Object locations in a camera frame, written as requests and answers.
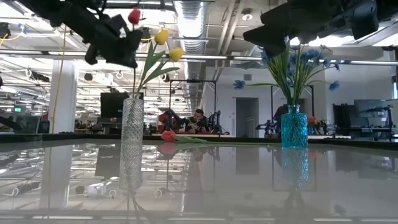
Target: tulip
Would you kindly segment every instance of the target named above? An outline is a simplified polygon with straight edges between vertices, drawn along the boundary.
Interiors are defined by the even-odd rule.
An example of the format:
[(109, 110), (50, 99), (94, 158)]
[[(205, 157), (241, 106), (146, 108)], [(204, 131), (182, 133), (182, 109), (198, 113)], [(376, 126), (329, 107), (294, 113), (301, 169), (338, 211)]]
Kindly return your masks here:
[(141, 16), (141, 12), (137, 9), (133, 9), (129, 14), (129, 22), (131, 24), (137, 25), (139, 23), (139, 18)]
[(180, 58), (184, 55), (184, 51), (181, 48), (176, 48), (170, 51), (170, 59), (173, 62), (178, 62)]
[(164, 45), (169, 38), (169, 31), (162, 30), (155, 35), (155, 42), (159, 45)]

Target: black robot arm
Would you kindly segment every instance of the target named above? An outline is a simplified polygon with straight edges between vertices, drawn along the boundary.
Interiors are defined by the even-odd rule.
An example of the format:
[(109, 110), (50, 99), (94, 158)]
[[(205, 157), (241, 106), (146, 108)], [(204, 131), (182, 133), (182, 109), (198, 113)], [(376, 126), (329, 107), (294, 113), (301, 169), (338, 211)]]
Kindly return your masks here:
[[(96, 56), (100, 54), (108, 63), (116, 63), (136, 68), (135, 53), (141, 41), (140, 30), (129, 31), (121, 15), (109, 18), (98, 10), (103, 0), (19, 0), (34, 13), (48, 19), (51, 26), (57, 27), (62, 23), (79, 34), (84, 43), (90, 43), (86, 54), (86, 61), (95, 64)], [(99, 19), (87, 10), (94, 9)], [(126, 37), (120, 38), (120, 29), (126, 31)]]

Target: window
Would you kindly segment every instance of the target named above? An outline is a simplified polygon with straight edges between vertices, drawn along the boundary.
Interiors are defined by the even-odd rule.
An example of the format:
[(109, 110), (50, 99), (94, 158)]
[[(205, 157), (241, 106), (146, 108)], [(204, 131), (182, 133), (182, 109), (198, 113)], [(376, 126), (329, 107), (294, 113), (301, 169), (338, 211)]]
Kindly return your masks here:
[(394, 99), (398, 99), (397, 83), (394, 83)]

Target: yellow tulip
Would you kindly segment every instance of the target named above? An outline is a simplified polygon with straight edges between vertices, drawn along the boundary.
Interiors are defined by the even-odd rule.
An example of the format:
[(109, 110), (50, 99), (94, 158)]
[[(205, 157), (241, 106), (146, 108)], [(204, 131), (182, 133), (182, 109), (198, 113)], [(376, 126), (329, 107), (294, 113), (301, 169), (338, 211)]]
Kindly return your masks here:
[(169, 31), (162, 30), (155, 35), (155, 42), (159, 45), (164, 45), (169, 38)]
[(184, 51), (181, 48), (176, 48), (170, 51), (169, 56), (173, 62), (178, 62), (184, 55)]

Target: white column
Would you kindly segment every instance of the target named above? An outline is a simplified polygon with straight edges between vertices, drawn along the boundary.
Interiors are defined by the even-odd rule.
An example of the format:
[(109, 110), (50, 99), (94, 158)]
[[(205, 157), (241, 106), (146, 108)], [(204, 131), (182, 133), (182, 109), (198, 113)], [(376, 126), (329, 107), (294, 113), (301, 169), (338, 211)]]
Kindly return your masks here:
[[(49, 108), (50, 133), (52, 133), (52, 126), (54, 125), (54, 134), (62, 131), (73, 132), (75, 127), (76, 92), (79, 69), (76, 68), (72, 61), (64, 61), (61, 79), (60, 69), (61, 61), (54, 60)], [(58, 99), (57, 103), (55, 103), (58, 87)]]
[(40, 208), (63, 209), (68, 205), (72, 146), (46, 148), (40, 190)]

